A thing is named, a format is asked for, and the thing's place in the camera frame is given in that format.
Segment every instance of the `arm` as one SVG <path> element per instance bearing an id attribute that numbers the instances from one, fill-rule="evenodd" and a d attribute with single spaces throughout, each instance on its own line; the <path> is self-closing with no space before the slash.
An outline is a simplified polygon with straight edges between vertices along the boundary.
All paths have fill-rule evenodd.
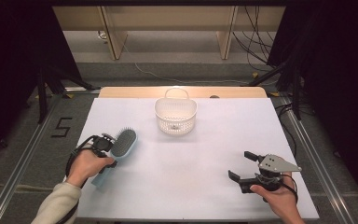
<path id="1" fill-rule="evenodd" d="M 77 204 L 83 183 L 113 161 L 113 158 L 98 158 L 92 151 L 82 150 L 72 164 L 65 182 L 56 185 L 42 202 L 33 223 L 60 221 Z M 68 223 L 72 223 L 75 218 L 76 216 L 72 216 Z"/>
<path id="2" fill-rule="evenodd" d="M 292 179 L 288 176 L 283 177 L 283 183 L 294 188 L 294 183 Z M 282 221 L 286 224 L 302 224 L 304 223 L 301 218 L 297 206 L 295 195 L 284 187 L 280 187 L 275 191 L 268 191 L 261 186 L 252 185 L 251 191 L 262 196 L 267 200 L 271 210 L 279 216 Z"/>

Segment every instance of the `plastic basket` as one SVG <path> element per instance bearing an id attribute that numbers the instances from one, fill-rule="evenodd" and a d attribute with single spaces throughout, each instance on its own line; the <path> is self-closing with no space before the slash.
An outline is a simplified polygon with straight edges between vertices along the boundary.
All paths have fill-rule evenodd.
<path id="1" fill-rule="evenodd" d="M 187 97 L 167 97 L 167 93 L 174 89 L 184 91 Z M 197 103 L 190 100 L 187 91 L 180 88 L 165 91 L 165 97 L 156 100 L 155 110 L 159 128 L 170 135 L 189 133 L 196 123 Z"/>

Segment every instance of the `white tabletop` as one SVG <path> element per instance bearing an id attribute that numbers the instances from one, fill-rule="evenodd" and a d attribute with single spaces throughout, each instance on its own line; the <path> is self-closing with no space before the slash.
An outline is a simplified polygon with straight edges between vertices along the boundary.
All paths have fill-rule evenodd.
<path id="1" fill-rule="evenodd" d="M 255 194 L 242 194 L 227 171 L 253 178 L 243 157 L 275 154 L 296 164 L 270 99 L 194 99 L 196 126 L 174 137 L 157 125 L 157 99 L 97 98 L 79 139 L 131 127 L 138 141 L 100 188 L 83 188 L 78 217 L 142 221 L 256 221 L 278 218 Z M 298 209 L 319 218 L 301 173 L 294 173 Z"/>

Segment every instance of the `basket handle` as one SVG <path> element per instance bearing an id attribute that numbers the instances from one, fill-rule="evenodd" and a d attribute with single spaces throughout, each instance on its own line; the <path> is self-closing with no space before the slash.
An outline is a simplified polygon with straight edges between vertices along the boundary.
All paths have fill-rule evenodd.
<path id="1" fill-rule="evenodd" d="M 184 91 L 184 92 L 186 93 L 186 95 L 187 95 L 187 98 L 186 98 L 186 99 L 189 99 L 189 98 L 190 98 L 190 97 L 188 96 L 188 92 L 185 91 L 185 90 L 182 89 L 182 88 L 179 88 L 179 87 L 172 87 L 172 88 L 167 89 L 167 90 L 165 91 L 165 98 L 167 98 L 167 93 L 168 93 L 168 91 L 171 91 L 171 90 L 174 90 L 174 89 Z"/>

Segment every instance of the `white sleeve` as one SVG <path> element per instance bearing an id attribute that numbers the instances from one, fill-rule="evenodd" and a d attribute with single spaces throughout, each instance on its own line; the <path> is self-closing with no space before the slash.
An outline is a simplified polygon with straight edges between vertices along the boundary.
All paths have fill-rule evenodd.
<path id="1" fill-rule="evenodd" d="M 81 188 L 63 182 L 54 187 L 54 190 L 42 202 L 37 211 L 33 224 L 53 224 L 60 221 L 77 204 L 81 196 Z M 77 211 L 66 222 L 73 223 Z"/>

